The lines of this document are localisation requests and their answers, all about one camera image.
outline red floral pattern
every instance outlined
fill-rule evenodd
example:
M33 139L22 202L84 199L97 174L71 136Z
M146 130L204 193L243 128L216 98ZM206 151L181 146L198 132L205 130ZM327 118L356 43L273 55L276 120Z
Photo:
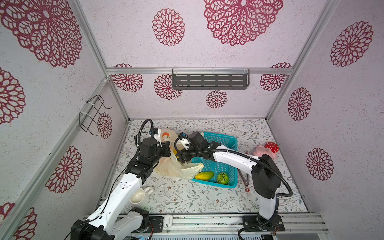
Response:
M23 87L9 72L0 68L0 125L18 118L24 106Z
M172 77L169 74L158 76L153 87L157 95L168 100L178 98L183 92L172 88Z
M70 146L45 186L50 192L68 191L79 179L83 167L82 161L79 150Z
M152 24L153 33L165 46L174 46L184 37L183 18L173 9L163 8L158 11Z
M331 49L331 61L338 67L351 65L363 56L372 42L372 26L360 21L348 26L336 38Z
M0 0L0 16L38 60L66 68L80 57L80 29L66 0Z
M36 218L35 208L31 207L28 215L24 217L22 224L17 228L12 240L31 240L35 235Z
M14 205L15 203L7 202L6 204L0 206L0 224L4 221Z
M112 119L108 113L102 113L97 121L97 130L102 138L108 138L112 133Z
M307 117L311 109L311 95L305 88L296 89L288 101L289 116L295 121L303 120Z
M133 68L129 64L117 64L114 68ZM113 82L127 92L136 92L143 87L143 78L141 74L114 74L111 75Z
M208 29L221 43L244 45L265 33L283 0L204 0Z
M215 90L205 98L205 102L211 108L220 108L227 103L228 95L224 91Z
M289 63L278 63L272 66L272 68L290 68ZM260 86L268 91L274 91L279 89L283 84L287 75L284 74L263 74L260 79Z
M307 168L317 180L327 180L333 174L333 161L324 149L314 148L307 155Z

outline black mounting plate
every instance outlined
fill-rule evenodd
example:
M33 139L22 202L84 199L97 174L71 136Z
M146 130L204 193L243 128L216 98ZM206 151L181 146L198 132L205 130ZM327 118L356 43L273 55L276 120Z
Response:
M153 225L153 232L162 232L163 231L163 222L164 222L164 217L151 217L150 216L148 219L148 226L149 227L143 233L151 233L152 228L149 225L150 223L152 223L152 225Z
M243 219L243 226L244 227L253 227L253 226L259 225L259 223L257 222L257 215L243 216L242 219ZM283 221L281 220L281 217L279 215L277 215L272 222L263 226L262 229L264 229L268 232L275 232L276 230L278 230L279 232L285 231ZM257 232L257 231L259 231L259 229L254 228L254 229L245 230L245 231L246 232Z

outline ceramic cup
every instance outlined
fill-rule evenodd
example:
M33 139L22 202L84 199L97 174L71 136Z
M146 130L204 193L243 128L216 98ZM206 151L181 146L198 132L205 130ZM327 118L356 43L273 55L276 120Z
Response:
M129 200L134 207L143 208L149 203L149 195L153 192L153 188L147 187L146 189L139 188Z

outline table surface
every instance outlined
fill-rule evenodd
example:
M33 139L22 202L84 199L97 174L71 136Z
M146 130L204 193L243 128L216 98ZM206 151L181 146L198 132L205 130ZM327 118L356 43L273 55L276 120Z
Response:
M133 120L130 123L126 142L117 163L113 181L126 167L136 152L134 136L138 133L143 120ZM176 133L190 134L194 131L214 132L235 136L238 140L238 151L251 151L255 146L274 142L272 133L264 119L162 119L154 120L154 126L162 129L173 129ZM280 153L275 161L277 167L293 190L292 197L280 199L279 212L307 212L307 208L297 190L290 172ZM177 177L160 176L152 173L142 188L154 188L150 195L149 206L152 213L239 213L258 212L257 194L253 189L250 177L250 192L238 175L237 186L233 189L214 187ZM285 186L280 192L288 192ZM132 206L126 205L125 212Z

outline black wire rack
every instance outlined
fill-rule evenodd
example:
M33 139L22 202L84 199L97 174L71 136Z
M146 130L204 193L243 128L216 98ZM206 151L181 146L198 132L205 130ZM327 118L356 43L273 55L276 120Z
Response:
M95 105L100 102L100 106L98 108L95 107ZM105 109L111 109L112 107L110 108L107 108L105 105L104 105L104 99L98 94L98 95L95 95L94 97L92 97L91 99L89 99L86 103L88 104L91 104L92 105L92 108L87 112L87 113L84 113L84 112L81 112L79 113L79 126L81 127L82 130L84 130L85 132L90 132L92 135L94 136L99 136L99 134L93 134L91 132L91 130L89 129L91 124L94 122L96 125L98 125L96 122L95 122L95 117L97 116L97 114L101 115L101 113L99 112L100 108L101 107L104 107ZM96 113L95 115L92 117L89 113L91 112L92 109L95 109L96 110ZM83 119L83 121L81 121L81 117L85 114L85 118ZM86 119L90 118L91 119L91 122L89 123L88 126L84 125L83 123L86 121Z

